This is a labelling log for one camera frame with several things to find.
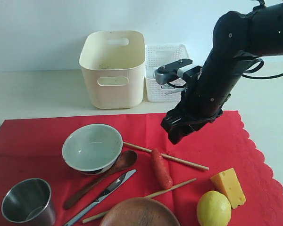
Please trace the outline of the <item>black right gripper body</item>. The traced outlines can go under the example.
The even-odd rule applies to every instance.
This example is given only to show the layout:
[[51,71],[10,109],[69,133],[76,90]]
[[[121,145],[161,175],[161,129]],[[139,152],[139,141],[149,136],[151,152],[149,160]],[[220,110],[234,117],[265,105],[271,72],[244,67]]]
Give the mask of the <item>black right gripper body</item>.
[[230,96],[230,89],[184,92],[161,126],[166,132],[196,132],[223,114],[222,107]]

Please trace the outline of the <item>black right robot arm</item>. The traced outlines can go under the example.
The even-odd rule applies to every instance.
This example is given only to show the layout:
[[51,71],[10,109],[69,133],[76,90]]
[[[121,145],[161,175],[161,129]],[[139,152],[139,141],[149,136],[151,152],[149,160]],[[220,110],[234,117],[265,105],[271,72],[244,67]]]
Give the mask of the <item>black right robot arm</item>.
[[247,14],[230,11],[213,30],[213,47],[203,66],[190,59],[156,69],[158,84],[182,79],[181,100],[168,111],[162,127],[172,144],[212,123],[241,77],[251,78],[265,56],[283,55],[283,2],[267,7],[264,1]]

